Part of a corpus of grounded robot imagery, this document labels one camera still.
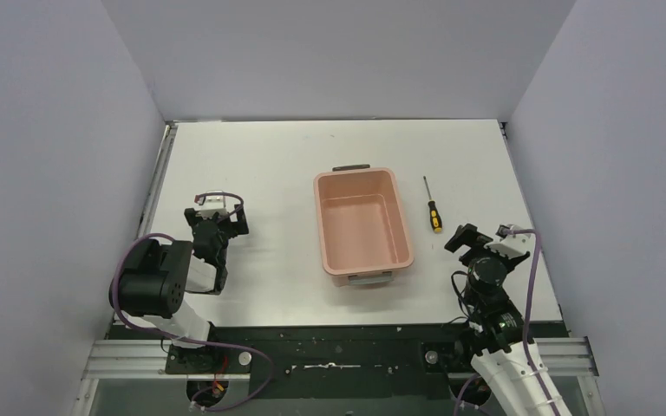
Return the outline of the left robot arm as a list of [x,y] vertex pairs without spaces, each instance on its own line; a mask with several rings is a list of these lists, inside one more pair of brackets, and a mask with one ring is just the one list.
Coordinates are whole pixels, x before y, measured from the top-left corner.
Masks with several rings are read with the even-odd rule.
[[174,369],[217,373],[228,365],[217,344],[214,325],[200,317],[185,301],[187,294],[217,296],[228,277],[227,251],[231,239],[246,235],[249,227],[242,204],[231,210],[221,198],[186,208],[188,240],[168,244],[148,238],[133,247],[120,269],[109,301],[121,311],[152,323],[168,339]]

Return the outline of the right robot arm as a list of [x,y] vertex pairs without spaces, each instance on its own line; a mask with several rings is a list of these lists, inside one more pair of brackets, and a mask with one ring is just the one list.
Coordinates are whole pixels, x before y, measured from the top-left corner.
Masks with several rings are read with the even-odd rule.
[[[568,415],[570,409],[548,374],[530,330],[542,243],[534,229],[501,225],[495,237],[474,224],[462,224],[444,245],[459,258],[465,279],[455,287],[465,329],[455,343],[457,355],[483,380],[509,415]],[[506,278],[530,262],[526,305],[519,310],[507,294]]]

